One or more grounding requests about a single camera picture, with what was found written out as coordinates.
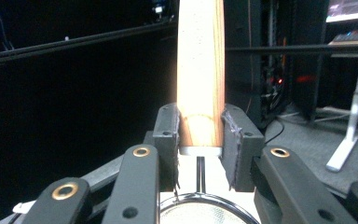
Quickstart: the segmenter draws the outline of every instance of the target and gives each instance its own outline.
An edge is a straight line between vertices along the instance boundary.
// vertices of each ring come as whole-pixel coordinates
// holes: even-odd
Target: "screw hole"
[[[67,194],[69,194],[70,192],[72,192],[73,188],[72,187],[64,187],[63,189],[60,189],[58,191],[58,193],[60,194],[60,196],[65,196]]]
[[[324,209],[319,209],[318,213],[319,213],[319,216],[321,216],[323,219],[330,221],[330,222],[334,221],[334,216],[330,212],[328,212]]]
[[[54,200],[60,201],[68,199],[77,193],[78,185],[75,182],[69,182],[57,187],[51,194]]]
[[[287,158],[290,156],[290,153],[284,149],[281,148],[273,148],[271,150],[272,155],[276,156],[276,157],[281,157],[281,158]]]
[[[138,216],[138,209],[134,207],[128,207],[123,211],[124,218],[134,218],[136,216]]]
[[[150,149],[146,147],[138,147],[133,150],[132,154],[136,157],[145,157],[150,154]]]

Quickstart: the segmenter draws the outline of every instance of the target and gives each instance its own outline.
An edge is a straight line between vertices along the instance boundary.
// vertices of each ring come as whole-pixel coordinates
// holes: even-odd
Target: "metal bracket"
[[[79,178],[67,177],[42,192],[22,224],[82,223],[90,214],[89,184]]]
[[[356,223],[295,152],[287,148],[265,147],[261,158],[255,159],[252,174],[263,196],[256,201],[262,223]]]
[[[158,205],[158,152],[150,145],[130,147],[102,223],[155,224]]]
[[[253,192],[251,177],[253,157],[260,157],[264,135],[258,131],[246,114],[234,105],[226,105],[222,119],[225,122],[225,143],[220,159],[226,170],[231,188],[240,192]]]
[[[159,154],[161,191],[173,191],[178,183],[179,115],[176,104],[161,107],[153,131],[153,145]]]

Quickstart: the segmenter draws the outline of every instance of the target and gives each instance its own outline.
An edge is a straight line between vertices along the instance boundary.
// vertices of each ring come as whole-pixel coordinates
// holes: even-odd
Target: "computer screen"
[[[326,22],[358,20],[358,0],[330,0]]]

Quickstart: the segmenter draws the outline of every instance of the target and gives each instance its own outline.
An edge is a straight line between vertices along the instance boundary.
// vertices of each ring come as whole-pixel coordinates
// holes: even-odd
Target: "circular metal ring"
[[[69,188],[69,189],[71,189],[71,191],[65,192],[65,193],[60,193],[60,191],[65,188]],[[77,183],[69,182],[69,183],[66,183],[64,185],[57,187],[51,194],[51,197],[58,201],[65,200],[65,199],[68,199],[68,198],[74,196],[77,193],[77,190],[78,190]]]
[[[138,147],[133,150],[132,154],[136,157],[145,157],[150,154],[150,149],[147,147]]]
[[[178,205],[193,203],[193,204],[208,204],[213,207],[218,207],[222,210],[226,210],[231,215],[234,215],[246,224],[259,224],[259,222],[246,210],[236,205],[235,203],[226,200],[224,198],[205,193],[188,193],[182,194],[177,197],[172,197],[165,200],[160,204],[160,213],[170,213],[170,210]]]
[[[290,153],[287,150],[284,150],[282,148],[273,148],[271,150],[272,155],[280,158],[288,158],[290,156]]]

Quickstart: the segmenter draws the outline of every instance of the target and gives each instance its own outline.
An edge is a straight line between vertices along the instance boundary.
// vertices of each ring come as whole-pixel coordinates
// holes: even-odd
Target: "wood grain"
[[[225,107],[222,0],[181,0],[177,105],[182,147],[221,147]]]

